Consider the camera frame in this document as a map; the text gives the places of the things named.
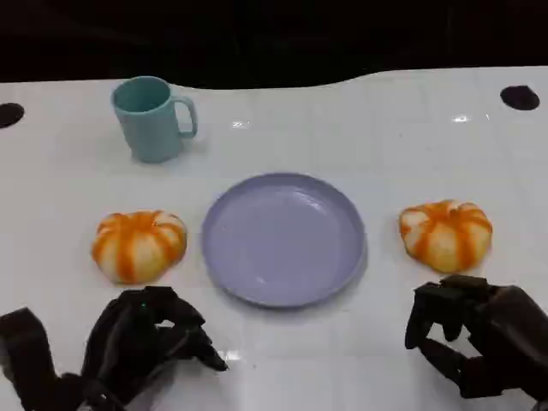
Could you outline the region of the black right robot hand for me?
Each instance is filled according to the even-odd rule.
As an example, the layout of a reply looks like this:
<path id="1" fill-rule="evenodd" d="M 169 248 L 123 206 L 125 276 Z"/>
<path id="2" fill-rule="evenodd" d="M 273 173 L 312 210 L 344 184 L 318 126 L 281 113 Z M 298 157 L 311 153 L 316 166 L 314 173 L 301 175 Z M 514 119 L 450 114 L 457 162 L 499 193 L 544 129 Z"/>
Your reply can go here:
<path id="1" fill-rule="evenodd" d="M 449 275 L 414 291 L 405 346 L 463 398 L 522 390 L 547 408 L 547 315 L 522 288 Z"/>

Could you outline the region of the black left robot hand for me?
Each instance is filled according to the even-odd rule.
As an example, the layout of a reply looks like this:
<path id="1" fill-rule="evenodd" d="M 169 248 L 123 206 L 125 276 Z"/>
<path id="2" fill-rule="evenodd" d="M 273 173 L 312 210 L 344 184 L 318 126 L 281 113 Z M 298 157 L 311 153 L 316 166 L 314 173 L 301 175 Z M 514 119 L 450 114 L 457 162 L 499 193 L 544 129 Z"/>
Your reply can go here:
<path id="1" fill-rule="evenodd" d="M 81 376 L 126 406 L 179 360 L 229 369 L 203 330 L 205 320 L 170 287 L 126 290 L 93 326 Z"/>

